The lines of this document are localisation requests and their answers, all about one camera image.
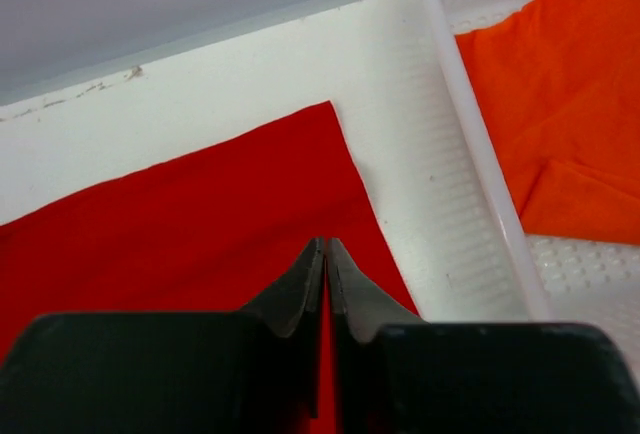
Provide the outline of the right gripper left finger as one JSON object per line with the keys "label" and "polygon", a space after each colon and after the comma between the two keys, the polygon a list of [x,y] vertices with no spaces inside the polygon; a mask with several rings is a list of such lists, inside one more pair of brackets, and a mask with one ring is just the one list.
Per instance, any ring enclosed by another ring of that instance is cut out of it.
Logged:
{"label": "right gripper left finger", "polygon": [[58,313],[1,369],[5,433],[305,433],[318,414],[324,242],[226,312]]}

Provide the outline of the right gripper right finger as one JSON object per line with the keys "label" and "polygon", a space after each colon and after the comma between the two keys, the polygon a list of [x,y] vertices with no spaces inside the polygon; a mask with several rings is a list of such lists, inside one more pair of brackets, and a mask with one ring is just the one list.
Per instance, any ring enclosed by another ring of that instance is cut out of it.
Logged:
{"label": "right gripper right finger", "polygon": [[620,350],[579,323],[430,323],[326,251],[342,433],[635,433]]}

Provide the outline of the red t shirt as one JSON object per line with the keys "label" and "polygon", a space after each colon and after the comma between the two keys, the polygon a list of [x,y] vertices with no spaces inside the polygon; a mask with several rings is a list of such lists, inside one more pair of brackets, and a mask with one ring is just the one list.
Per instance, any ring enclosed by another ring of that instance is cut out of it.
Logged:
{"label": "red t shirt", "polygon": [[[2,366],[50,314],[237,310],[315,238],[324,255],[341,240],[373,281],[412,306],[327,102],[3,225]],[[305,433],[342,433],[327,300],[323,288],[318,414]]]}

